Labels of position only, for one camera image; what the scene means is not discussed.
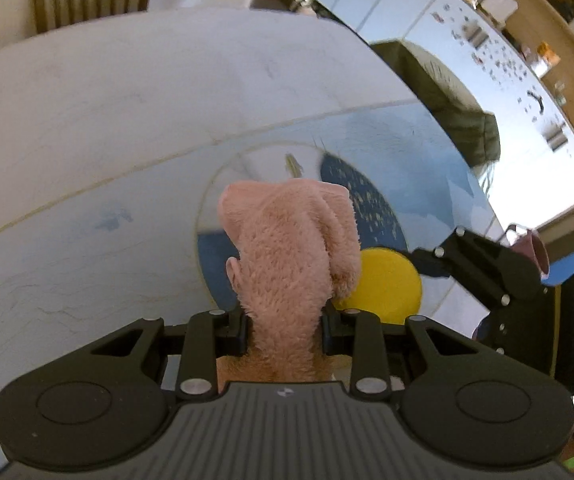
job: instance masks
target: yellow disc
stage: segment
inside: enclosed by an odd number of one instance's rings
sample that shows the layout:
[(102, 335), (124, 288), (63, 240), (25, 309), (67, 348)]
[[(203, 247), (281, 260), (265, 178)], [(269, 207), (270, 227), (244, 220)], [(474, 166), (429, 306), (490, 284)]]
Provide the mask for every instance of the yellow disc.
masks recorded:
[(363, 271), (358, 287), (338, 310), (358, 308), (377, 314), (383, 323), (403, 324), (420, 310), (423, 284), (416, 267), (392, 249), (361, 251)]

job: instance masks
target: stuffed animal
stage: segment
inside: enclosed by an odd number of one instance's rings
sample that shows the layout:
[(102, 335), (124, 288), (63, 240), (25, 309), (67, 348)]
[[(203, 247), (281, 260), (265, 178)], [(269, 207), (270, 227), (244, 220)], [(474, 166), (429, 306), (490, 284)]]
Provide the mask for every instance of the stuffed animal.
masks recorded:
[(218, 211), (240, 253), (227, 260), (227, 276), (252, 320), (247, 354), (218, 361), (219, 387), (330, 380), (320, 310), (349, 296), (361, 272), (349, 192), (307, 179), (242, 181), (225, 189)]

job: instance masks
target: round table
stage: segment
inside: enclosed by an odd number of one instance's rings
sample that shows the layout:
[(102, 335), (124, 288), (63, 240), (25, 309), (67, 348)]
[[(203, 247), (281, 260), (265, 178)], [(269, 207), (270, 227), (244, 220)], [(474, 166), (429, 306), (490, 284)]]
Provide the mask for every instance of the round table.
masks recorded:
[[(289, 156), (302, 176), (342, 167), (377, 189), (395, 244), (430, 248), (456, 225), (501, 232), (429, 112), (333, 22), (151, 12), (1, 50), (0, 389), (140, 317), (211, 308), (206, 274), (222, 262), (198, 240), (219, 229), (221, 186), (293, 176)], [(424, 286), (433, 314), (452, 282)], [(443, 303), (436, 317), (466, 318), (462, 332), (484, 316), (467, 298)]]

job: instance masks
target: mug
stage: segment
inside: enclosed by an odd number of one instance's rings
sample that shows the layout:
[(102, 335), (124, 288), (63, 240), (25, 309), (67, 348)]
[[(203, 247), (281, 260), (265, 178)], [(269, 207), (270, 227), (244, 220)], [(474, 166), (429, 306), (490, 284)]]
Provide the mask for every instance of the mug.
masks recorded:
[(549, 277), (550, 271), (549, 255), (547, 254), (545, 244), (538, 236), (537, 231), (534, 229), (527, 229), (526, 227), (519, 226), (518, 224), (510, 224), (498, 241), (502, 240), (502, 238), (506, 236), (509, 231), (514, 231), (516, 234), (518, 234), (518, 227), (523, 229), (526, 234), (516, 240), (516, 242), (512, 245), (512, 250), (516, 253), (527, 256), (529, 260), (534, 262), (538, 267), (541, 278), (543, 280), (547, 279)]

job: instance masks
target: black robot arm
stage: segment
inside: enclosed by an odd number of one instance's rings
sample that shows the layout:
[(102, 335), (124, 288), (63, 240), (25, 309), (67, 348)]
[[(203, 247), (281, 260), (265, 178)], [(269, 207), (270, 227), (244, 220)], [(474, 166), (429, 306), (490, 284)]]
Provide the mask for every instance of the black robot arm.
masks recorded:
[(138, 320), (8, 384), (0, 480), (573, 478), (557, 461), (574, 421), (568, 392), (433, 320), (387, 325), (329, 303), (322, 351), (353, 356), (349, 391), (219, 393), (216, 359), (243, 355), (250, 327), (239, 306), (179, 326)]

